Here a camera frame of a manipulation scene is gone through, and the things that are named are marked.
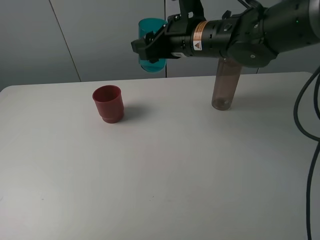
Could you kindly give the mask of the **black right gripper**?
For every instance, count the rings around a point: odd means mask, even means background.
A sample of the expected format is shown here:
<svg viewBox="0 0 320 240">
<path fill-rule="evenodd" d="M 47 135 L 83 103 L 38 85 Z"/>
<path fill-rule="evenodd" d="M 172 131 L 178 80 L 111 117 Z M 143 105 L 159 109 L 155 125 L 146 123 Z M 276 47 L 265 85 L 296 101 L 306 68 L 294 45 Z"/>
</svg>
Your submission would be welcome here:
<svg viewBox="0 0 320 240">
<path fill-rule="evenodd" d="M 191 34 L 194 20 L 188 23 L 173 20 L 163 24 L 157 31 L 150 31 L 144 37 L 131 42 L 139 59 L 151 64 L 158 59 L 178 59 L 190 57 Z"/>
</svg>

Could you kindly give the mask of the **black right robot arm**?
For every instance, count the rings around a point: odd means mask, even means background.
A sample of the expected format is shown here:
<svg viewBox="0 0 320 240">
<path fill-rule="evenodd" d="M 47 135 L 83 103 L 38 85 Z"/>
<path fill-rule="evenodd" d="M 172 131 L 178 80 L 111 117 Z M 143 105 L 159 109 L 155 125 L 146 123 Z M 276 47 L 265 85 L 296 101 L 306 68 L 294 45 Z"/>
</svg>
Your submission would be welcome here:
<svg viewBox="0 0 320 240">
<path fill-rule="evenodd" d="M 267 66 L 278 54 L 320 41 L 320 3 L 285 0 L 264 7 L 243 2 L 245 11 L 226 11 L 219 20 L 206 20 L 199 0 L 181 0 L 180 13 L 171 15 L 156 32 L 132 42 L 142 60 L 230 58 L 248 68 Z"/>
</svg>

